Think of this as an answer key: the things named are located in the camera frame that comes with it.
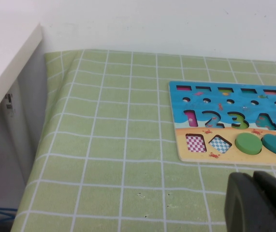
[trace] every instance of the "diamond shaped hole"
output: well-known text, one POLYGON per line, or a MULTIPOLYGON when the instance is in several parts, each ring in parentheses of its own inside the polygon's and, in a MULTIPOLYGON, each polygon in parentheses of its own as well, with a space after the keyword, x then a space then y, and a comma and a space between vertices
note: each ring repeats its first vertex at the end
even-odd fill
POLYGON ((228 142, 220 135, 215 135, 209 144, 222 154, 225 154, 232 146, 230 142, 228 142))

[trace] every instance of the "green circle piece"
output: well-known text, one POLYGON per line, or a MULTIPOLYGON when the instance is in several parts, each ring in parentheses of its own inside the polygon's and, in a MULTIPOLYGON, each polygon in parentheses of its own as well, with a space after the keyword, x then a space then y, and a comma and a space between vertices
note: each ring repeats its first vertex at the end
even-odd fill
POLYGON ((241 133, 235 139, 236 147, 249 155, 257 155, 262 148, 261 140, 253 134, 241 133))

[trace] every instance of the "white shelf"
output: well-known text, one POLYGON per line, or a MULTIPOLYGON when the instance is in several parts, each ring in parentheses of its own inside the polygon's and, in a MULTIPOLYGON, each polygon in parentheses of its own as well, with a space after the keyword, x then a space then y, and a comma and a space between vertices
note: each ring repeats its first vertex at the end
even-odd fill
POLYGON ((33 16, 0 12, 0 102, 42 39, 33 16))

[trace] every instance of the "number puzzle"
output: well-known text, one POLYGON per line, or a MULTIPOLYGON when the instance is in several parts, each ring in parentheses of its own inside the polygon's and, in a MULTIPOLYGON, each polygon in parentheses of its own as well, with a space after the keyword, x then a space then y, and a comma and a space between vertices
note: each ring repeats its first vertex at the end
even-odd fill
POLYGON ((276 87, 169 83, 182 161, 276 165, 276 87))

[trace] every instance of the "checkered pattern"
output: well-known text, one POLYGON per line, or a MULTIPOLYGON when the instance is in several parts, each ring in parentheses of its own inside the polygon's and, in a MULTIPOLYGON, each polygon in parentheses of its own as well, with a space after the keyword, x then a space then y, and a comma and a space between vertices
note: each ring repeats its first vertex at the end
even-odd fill
POLYGON ((206 152, 203 137, 186 135, 187 148, 191 152, 206 152))
POLYGON ((214 147, 220 153, 226 153, 231 147, 229 143, 225 142, 219 137, 214 137, 212 141, 209 143, 212 147, 214 147))
POLYGON ((223 76, 273 85, 276 63, 101 50, 45 58, 45 126, 12 232, 225 231, 227 174, 276 176, 182 162, 168 91, 169 81, 223 76))

